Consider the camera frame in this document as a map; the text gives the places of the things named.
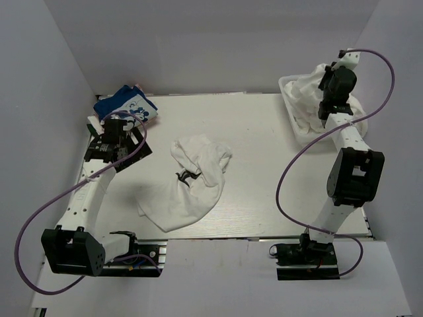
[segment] white tabletop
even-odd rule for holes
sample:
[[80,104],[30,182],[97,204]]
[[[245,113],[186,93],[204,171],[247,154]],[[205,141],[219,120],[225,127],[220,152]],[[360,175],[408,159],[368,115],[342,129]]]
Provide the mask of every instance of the white tabletop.
[[[36,294],[49,316],[402,316],[410,314],[385,242],[364,242],[357,269],[334,281],[278,281],[273,242],[172,240],[158,278],[86,277],[64,294]],[[340,271],[358,257],[355,242],[335,242]],[[38,286],[59,289],[76,276],[44,265]]]
[[[153,154],[117,174],[104,197],[96,234],[129,230],[139,239],[235,238],[298,236],[303,228],[285,219],[276,208],[279,177],[300,150],[279,94],[157,96],[151,100],[159,117],[148,125]],[[167,182],[180,167],[170,154],[173,140],[205,133],[228,144],[233,157],[217,205],[200,221],[164,233],[140,217],[134,194],[144,186]],[[286,211],[311,223],[326,195],[326,181],[336,158],[328,142],[311,149],[294,165],[281,192]],[[362,210],[350,215],[340,233],[367,235]]]

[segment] black mounting bracket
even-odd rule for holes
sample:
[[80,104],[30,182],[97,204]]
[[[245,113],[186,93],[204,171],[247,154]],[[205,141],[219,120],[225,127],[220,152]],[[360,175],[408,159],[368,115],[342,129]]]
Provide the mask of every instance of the black mounting bracket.
[[321,244],[300,236],[297,244],[276,244],[278,281],[339,279],[338,261],[332,243]]

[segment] gray wall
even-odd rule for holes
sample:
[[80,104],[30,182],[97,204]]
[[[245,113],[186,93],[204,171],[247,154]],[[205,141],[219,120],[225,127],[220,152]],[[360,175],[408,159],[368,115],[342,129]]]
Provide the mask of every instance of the gray wall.
[[[15,269],[15,238],[36,208],[75,181],[94,95],[42,0],[0,1],[0,30],[0,315],[26,316],[32,291]],[[38,217],[22,241],[34,282],[42,231],[64,204]]]
[[96,94],[277,92],[353,46],[377,0],[46,0]]
[[[423,316],[422,12],[421,0],[382,0],[356,45],[385,53],[396,70],[390,103],[369,122],[366,141],[386,162],[366,210],[376,237],[387,241],[413,316]],[[389,88],[389,71],[363,53],[357,74],[356,94],[374,109]]]

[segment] white basket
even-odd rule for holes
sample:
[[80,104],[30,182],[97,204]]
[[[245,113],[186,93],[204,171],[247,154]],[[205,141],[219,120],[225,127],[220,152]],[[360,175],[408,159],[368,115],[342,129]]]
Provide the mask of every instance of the white basket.
[[[291,126],[295,135],[295,139],[297,140],[297,142],[301,145],[307,145],[310,142],[312,142],[312,140],[316,139],[317,137],[319,137],[320,135],[322,135],[323,133],[316,133],[314,131],[309,132],[309,133],[303,133],[301,132],[298,123],[296,122],[294,116],[292,115],[292,105],[289,103],[289,99],[288,96],[285,93],[285,85],[288,84],[290,81],[296,81],[300,76],[303,75],[292,75],[292,76],[285,76],[285,77],[280,77],[279,78],[279,87],[280,87],[280,91],[282,93],[282,98],[284,99],[284,104],[286,107],[286,110],[288,111],[288,116],[289,116],[289,122],[291,122]],[[331,138],[330,137],[325,137],[324,139],[320,140],[319,142],[327,142],[330,141]]]

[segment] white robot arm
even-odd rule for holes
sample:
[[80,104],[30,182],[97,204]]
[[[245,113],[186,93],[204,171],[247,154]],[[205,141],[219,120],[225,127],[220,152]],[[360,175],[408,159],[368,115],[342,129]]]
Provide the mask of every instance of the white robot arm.
[[105,264],[118,256],[138,254],[132,232],[110,232],[95,238],[95,223],[109,183],[116,173],[151,154],[147,144],[128,160],[95,178],[90,175],[134,152],[143,137],[135,127],[124,131],[126,120],[108,119],[104,133],[95,135],[85,153],[80,180],[88,182],[76,190],[55,229],[46,229],[41,242],[54,273],[97,276]]
[[[327,131],[350,123],[353,113],[348,103],[357,77],[352,71],[358,63],[358,53],[340,52],[338,62],[325,67],[319,85],[323,100],[319,105],[319,119]],[[327,180],[328,198],[317,218],[306,229],[299,244],[277,244],[271,255],[276,256],[280,279],[339,278],[332,242],[346,218],[367,201],[372,201],[382,173],[385,157],[372,151],[354,125],[331,134],[338,156]],[[327,269],[320,274],[310,267]]]

